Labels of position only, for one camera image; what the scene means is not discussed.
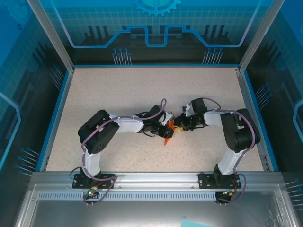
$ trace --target orange object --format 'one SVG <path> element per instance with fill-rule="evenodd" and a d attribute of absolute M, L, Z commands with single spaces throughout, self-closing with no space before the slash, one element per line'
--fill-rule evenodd
<path fill-rule="evenodd" d="M 175 130 L 175 127 L 173 126 L 174 124 L 174 120 L 170 121 L 170 122 L 167 122 L 167 126 L 169 126 L 170 128 L 173 129 L 173 131 Z M 168 143 L 168 141 L 170 140 L 170 138 L 165 138 L 164 139 L 164 145 L 166 145 Z"/>

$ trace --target robotic arm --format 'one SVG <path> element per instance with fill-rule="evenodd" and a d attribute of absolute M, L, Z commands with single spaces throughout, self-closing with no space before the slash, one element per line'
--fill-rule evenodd
<path fill-rule="evenodd" d="M 161 111 L 161 107 L 159 105 L 155 105 L 150 111 L 135 114 L 132 118 L 118 118 L 117 120 L 107 124 L 103 130 L 94 134 L 94 136 L 86 142 L 85 146 L 85 168 L 89 175 L 96 178 L 100 175 L 100 153 L 116 133 L 135 132 L 144 133 L 150 136 L 147 134 L 147 132 L 150 132 L 154 136 L 158 135 L 163 138 L 171 138 L 174 131 L 166 124 L 174 118 L 172 114 L 163 110 L 156 117 L 144 120 L 157 114 L 159 111 Z M 105 110 L 98 111 L 79 129 L 78 135 L 80 137 L 80 142 L 83 143 L 83 141 L 94 130 L 96 130 L 96 128 L 104 122 L 114 118 L 116 118 L 116 116 L 108 114 Z M 91 181 L 90 176 L 83 170 L 83 167 L 81 169 L 81 173 L 86 175 L 88 178 L 87 181 Z"/>
<path fill-rule="evenodd" d="M 202 181 L 204 185 L 214 185 L 212 188 L 229 188 L 231 181 L 237 180 L 234 168 L 243 153 L 252 145 L 253 137 L 254 144 L 259 143 L 260 133 L 247 109 L 240 109 L 234 113 L 222 111 L 221 107 L 216 110 L 207 110 L 204 99 L 208 98 L 198 98 L 191 101 L 183 107 L 181 116 L 176 118 L 159 105 L 155 105 L 148 112 L 135 114 L 133 117 L 128 117 L 128 119 L 117 118 L 108 114 L 105 110 L 97 112 L 79 129 L 78 135 L 81 143 L 103 123 L 111 119 L 116 120 L 108 123 L 86 142 L 85 166 L 81 168 L 82 182 L 85 182 L 82 188 L 91 188 L 98 184 L 98 181 L 92 179 L 91 176 L 102 178 L 99 167 L 100 153 L 116 133 L 135 132 L 146 134 L 150 132 L 163 138 L 171 138 L 175 128 L 183 131 L 193 131 L 210 125 L 222 127 L 227 149 L 223 159 L 216 164 L 212 176 L 205 176 L 202 173 Z M 145 120 L 160 111 L 161 113 L 156 117 Z M 172 122 L 172 127 L 167 125 L 168 122 Z"/>
<path fill-rule="evenodd" d="M 213 175 L 206 177 L 203 174 L 201 180 L 204 185 L 215 184 L 216 188 L 228 188 L 232 180 L 237 180 L 234 168 L 236 168 L 241 156 L 253 142 L 251 129 L 240 115 L 245 117 L 253 128 L 254 145 L 260 142 L 260 133 L 247 109 L 240 109 L 231 113 L 222 111 L 219 106 L 217 110 L 208 111 L 204 104 L 204 99 L 195 99 L 184 106 L 183 113 L 174 119 L 173 126 L 183 131 L 193 131 L 196 128 L 210 125 L 222 127 L 227 144 L 226 152 L 223 159 L 216 164 Z"/>

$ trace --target speckled tabletop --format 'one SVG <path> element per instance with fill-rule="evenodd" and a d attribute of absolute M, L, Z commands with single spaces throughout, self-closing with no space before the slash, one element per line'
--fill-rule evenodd
<path fill-rule="evenodd" d="M 215 99 L 222 109 L 244 108 L 235 69 L 128 68 L 76 69 L 63 110 L 47 171 L 71 171 L 81 166 L 78 129 L 98 110 L 113 115 L 149 111 L 162 98 L 175 116 L 199 97 Z M 208 108 L 216 106 L 205 101 Z M 175 130 L 164 146 L 161 137 L 122 133 L 102 151 L 101 171 L 179 172 L 213 171 L 223 157 L 223 131 L 208 126 L 195 131 Z M 240 171 L 263 171 L 255 147 L 239 164 Z"/>

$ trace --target enclosure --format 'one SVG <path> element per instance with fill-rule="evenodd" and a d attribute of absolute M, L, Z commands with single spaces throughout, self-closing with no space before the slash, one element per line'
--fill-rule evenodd
<path fill-rule="evenodd" d="M 1 2 L 1 226 L 300 226 L 302 8 L 294 0 Z M 71 171 L 82 165 L 77 132 L 88 119 L 101 109 L 132 116 L 163 98 L 176 117 L 199 97 L 247 108 L 260 132 L 237 168 L 247 189 L 236 203 L 219 206 L 225 189 L 200 188 L 200 172 L 212 173 L 226 151 L 222 128 L 207 126 L 176 129 L 166 145 L 115 135 L 99 162 L 117 176 L 114 187 L 86 207 Z"/>

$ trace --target blue edge trim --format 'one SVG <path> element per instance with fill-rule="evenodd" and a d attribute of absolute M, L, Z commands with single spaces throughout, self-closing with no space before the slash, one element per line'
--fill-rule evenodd
<path fill-rule="evenodd" d="M 236 64 L 234 64 L 234 65 L 232 65 L 232 64 L 230 64 L 230 65 L 228 65 L 228 64 L 224 64 L 224 65 L 223 64 L 222 65 L 202 65 L 202 64 L 128 65 L 127 67 L 128 68 L 140 68 L 140 67 L 150 67 L 151 68 L 151 67 L 201 67 L 201 66 L 220 67 L 220 68 L 221 67 L 231 67 L 231 68 L 237 68 L 238 67 L 238 65 L 236 65 Z M 75 67 L 78 67 L 78 68 L 110 68 L 110 67 L 112 67 L 112 68 L 126 68 L 126 66 L 123 66 L 123 65 L 121 65 L 121 66 L 115 66 L 115 65 L 76 65 Z M 264 140 L 265 140 L 265 144 L 266 144 L 268 154 L 269 154 L 269 159 L 270 159 L 270 162 L 273 166 L 273 171 L 279 172 L 279 168 L 278 168 L 278 165 L 276 163 L 276 158 L 275 158 L 274 152 L 272 150 L 272 147 L 271 147 L 271 144 L 270 144 L 270 141 L 269 141 L 269 138 L 268 138 L 268 134 L 266 132 L 265 125 L 264 125 L 264 122 L 263 122 L 263 119 L 262 119 L 262 116 L 261 116 L 261 112 L 260 112 L 260 109 L 258 107 L 257 100 L 256 100 L 256 97 L 254 95 L 254 91 L 252 89 L 252 85 L 251 85 L 251 82 L 250 82 L 250 79 L 248 77 L 248 74 L 247 74 L 246 70 L 244 71 L 244 76 L 245 76 L 245 79 L 246 79 L 246 82 L 247 82 L 247 85 L 248 85 L 248 89 L 249 89 L 249 92 L 250 92 L 250 95 L 251 95 L 251 98 L 252 98 L 252 102 L 253 102 L 254 107 L 256 109 L 257 118 L 258 118 L 260 126 L 261 126 L 261 130 L 262 130 Z M 59 114 L 60 115 L 62 114 L 62 113 L 58 113 L 58 110 L 59 110 L 59 106 L 61 105 L 61 102 L 66 101 L 66 99 L 63 99 L 63 94 L 64 94 L 64 91 L 66 89 L 66 85 L 67 85 L 67 81 L 68 81 L 69 77 L 70 77 L 69 72 L 66 72 L 66 75 L 65 75 L 65 78 L 64 78 L 64 81 L 63 81 L 63 84 L 62 84 L 62 88 L 60 90 L 58 100 L 57 100 L 55 109 L 53 111 L 52 119 L 51 119 L 50 125 L 48 127 L 47 134 L 46 134 L 43 146 L 42 146 L 41 154 L 40 154 L 37 166 L 36 166 L 36 171 L 37 172 L 41 171 L 41 167 L 42 167 L 42 164 L 44 162 L 45 155 L 46 155 L 46 148 L 48 147 L 48 143 L 49 143 L 49 140 L 50 140 L 50 137 L 51 137 L 51 132 L 53 130 L 55 119 L 57 118 L 57 116 L 59 116 Z"/>
<path fill-rule="evenodd" d="M 63 98 L 63 95 L 64 95 L 64 91 L 68 88 L 67 85 L 70 85 L 70 83 L 67 84 L 67 81 L 69 81 L 70 76 L 71 76 L 70 72 L 66 71 L 66 74 L 65 74 L 62 86 L 61 86 L 61 90 L 60 90 L 60 93 L 58 95 L 56 106 L 55 106 L 55 109 L 53 110 L 53 115 L 52 115 L 52 118 L 51 118 L 51 122 L 48 126 L 48 130 L 47 130 L 47 133 L 46 133 L 46 136 L 45 136 L 45 140 L 44 140 L 44 143 L 43 143 L 43 146 L 42 146 L 42 149 L 41 149 L 41 153 L 40 153 L 40 156 L 39 156 L 39 159 L 38 159 L 38 163 L 37 163 L 37 166 L 36 166 L 36 169 L 35 169 L 36 172 L 40 172 L 42 165 L 45 165 L 45 162 L 46 162 L 46 159 L 45 159 L 46 157 L 45 156 L 48 155 L 46 153 L 46 150 L 47 150 L 47 147 L 48 147 L 48 143 L 50 142 L 52 131 L 53 130 L 57 131 L 57 128 L 56 129 L 54 128 L 54 124 L 55 124 L 55 120 L 56 120 L 57 117 L 61 118 L 63 109 L 62 109 L 61 112 L 59 112 L 59 107 L 61 105 L 65 104 L 66 98 Z"/>
<path fill-rule="evenodd" d="M 246 82 L 247 82 L 247 85 L 248 85 L 248 89 L 250 91 L 251 99 L 252 99 L 252 102 L 254 104 L 256 113 L 257 113 L 257 118 L 259 120 L 259 123 L 260 123 L 260 126 L 261 126 L 261 130 L 262 130 L 262 133 L 263 133 L 263 136 L 264 136 L 265 144 L 266 144 L 266 147 L 267 147 L 267 150 L 268 150 L 269 159 L 270 159 L 269 161 L 271 162 L 271 165 L 273 166 L 273 171 L 279 172 L 279 167 L 278 167 L 278 165 L 276 163 L 276 158 L 275 158 L 273 149 L 271 147 L 271 144 L 270 144 L 270 141 L 269 141 L 269 138 L 268 138 L 268 134 L 267 134 L 266 129 L 265 129 L 265 124 L 263 122 L 261 111 L 259 109 L 256 97 L 255 97 L 255 93 L 254 93 L 254 91 L 252 89 L 252 85 L 251 85 L 251 82 L 250 82 L 250 79 L 248 77 L 248 73 L 247 73 L 246 70 L 244 71 L 244 76 L 245 76 L 245 79 L 246 79 Z"/>

